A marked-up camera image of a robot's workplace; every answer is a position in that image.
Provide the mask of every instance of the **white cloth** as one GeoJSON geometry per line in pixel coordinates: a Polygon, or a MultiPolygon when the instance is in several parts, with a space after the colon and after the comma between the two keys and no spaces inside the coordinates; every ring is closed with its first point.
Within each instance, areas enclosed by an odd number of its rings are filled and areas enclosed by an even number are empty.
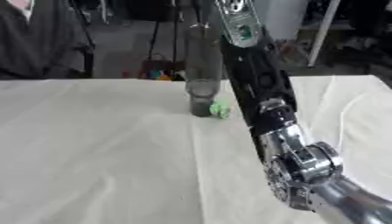
{"type": "Polygon", "coordinates": [[[34,9],[35,0],[7,0],[11,5],[21,11],[26,17],[27,21],[30,21],[32,17],[32,10],[34,9]]]}
{"type": "MultiPolygon", "coordinates": [[[[392,199],[389,88],[372,76],[293,85],[313,137],[392,199]]],[[[226,82],[220,97],[235,105],[226,82]]],[[[193,117],[183,83],[0,82],[0,143],[0,223],[324,223],[272,196],[237,107],[193,117]]]]}

